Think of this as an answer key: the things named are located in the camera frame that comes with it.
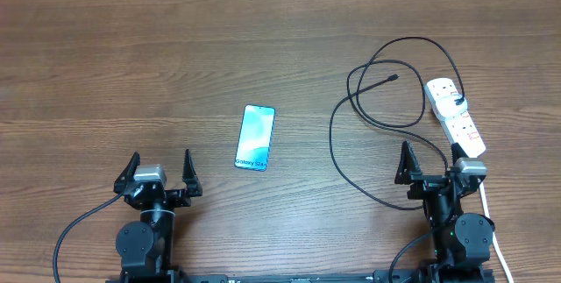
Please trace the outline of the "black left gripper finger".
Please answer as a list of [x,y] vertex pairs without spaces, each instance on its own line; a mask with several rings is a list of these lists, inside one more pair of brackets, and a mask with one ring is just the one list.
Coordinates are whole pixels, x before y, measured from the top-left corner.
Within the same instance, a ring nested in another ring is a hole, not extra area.
[[140,155],[138,152],[132,154],[131,159],[121,174],[118,175],[114,182],[113,192],[121,194],[126,189],[129,182],[133,181],[133,176],[140,164]]
[[189,197],[202,196],[202,186],[196,175],[189,149],[186,149],[184,154],[182,181],[186,185],[186,190]]

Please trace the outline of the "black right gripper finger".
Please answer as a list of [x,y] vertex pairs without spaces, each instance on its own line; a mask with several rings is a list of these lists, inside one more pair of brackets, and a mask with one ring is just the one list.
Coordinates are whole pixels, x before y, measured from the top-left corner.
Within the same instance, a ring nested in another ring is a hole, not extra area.
[[401,145],[400,162],[394,178],[395,184],[410,185],[420,180],[422,170],[414,154],[412,145],[408,141],[403,141]]
[[460,143],[453,143],[451,145],[451,156],[453,165],[455,165],[459,159],[468,157]]

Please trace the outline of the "white charger plug adapter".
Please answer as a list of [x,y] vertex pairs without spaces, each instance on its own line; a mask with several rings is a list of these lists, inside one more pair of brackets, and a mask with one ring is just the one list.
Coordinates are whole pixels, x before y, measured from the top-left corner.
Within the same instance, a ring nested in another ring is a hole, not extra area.
[[440,121],[457,117],[468,109],[467,100],[460,94],[440,97],[436,100],[437,118]]

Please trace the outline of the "white power strip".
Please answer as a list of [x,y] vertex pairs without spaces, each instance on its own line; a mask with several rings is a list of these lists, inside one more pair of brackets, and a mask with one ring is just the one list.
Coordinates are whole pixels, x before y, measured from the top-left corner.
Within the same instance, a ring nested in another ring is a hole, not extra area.
[[[453,80],[449,78],[437,78],[428,81],[425,84],[424,89],[425,95],[429,99],[431,108],[436,117],[437,99],[453,94],[460,94]],[[457,117],[444,121],[439,120],[439,122],[442,125],[449,142],[451,144],[460,143],[468,157],[477,158],[486,150],[485,144],[469,114],[468,109],[466,112]]]

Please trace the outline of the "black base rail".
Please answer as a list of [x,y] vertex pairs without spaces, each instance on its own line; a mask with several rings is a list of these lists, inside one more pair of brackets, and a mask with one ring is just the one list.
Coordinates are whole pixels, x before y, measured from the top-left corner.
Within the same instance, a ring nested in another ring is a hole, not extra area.
[[[415,274],[415,270],[399,269],[392,273],[392,282],[437,282],[436,280],[422,279],[421,274]],[[128,274],[120,278],[108,279],[105,282],[188,282],[188,283],[388,283],[388,270],[376,270],[372,273],[355,274],[318,274],[318,275],[265,275],[265,276],[242,276],[228,277],[226,275],[184,275],[179,279],[130,279]],[[439,282],[495,282],[493,270],[484,270],[482,280],[474,277],[465,279],[453,279],[451,274],[446,273],[444,279]]]

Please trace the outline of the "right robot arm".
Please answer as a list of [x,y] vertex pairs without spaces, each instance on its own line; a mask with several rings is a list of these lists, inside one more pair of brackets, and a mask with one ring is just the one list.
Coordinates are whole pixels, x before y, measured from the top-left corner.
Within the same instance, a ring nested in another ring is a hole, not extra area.
[[[430,224],[429,233],[413,240],[395,256],[387,280],[392,282],[493,282],[491,270],[483,264],[490,259],[494,222],[481,214],[465,213],[461,199],[479,190],[487,168],[470,158],[462,147],[451,146],[453,166],[443,175],[425,175],[411,144],[402,143],[401,158],[394,182],[409,186],[410,200],[423,202]],[[399,258],[426,238],[433,240],[435,257],[414,270],[396,270]]]

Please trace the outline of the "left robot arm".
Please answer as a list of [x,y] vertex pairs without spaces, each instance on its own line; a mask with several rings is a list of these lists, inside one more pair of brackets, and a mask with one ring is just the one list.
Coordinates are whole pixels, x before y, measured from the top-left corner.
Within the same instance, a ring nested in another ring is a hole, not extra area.
[[114,182],[114,192],[140,212],[137,221],[117,233],[116,250],[121,258],[121,282],[186,282],[187,274],[172,264],[174,221],[177,208],[189,207],[202,186],[185,151],[182,181],[185,187],[167,189],[162,165],[142,165],[138,152]]

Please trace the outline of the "blue Galaxy smartphone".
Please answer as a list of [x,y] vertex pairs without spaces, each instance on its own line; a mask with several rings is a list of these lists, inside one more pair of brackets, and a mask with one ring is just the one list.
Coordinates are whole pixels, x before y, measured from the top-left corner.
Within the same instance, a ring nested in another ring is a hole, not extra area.
[[264,172],[273,138],[275,108],[247,104],[244,109],[234,166]]

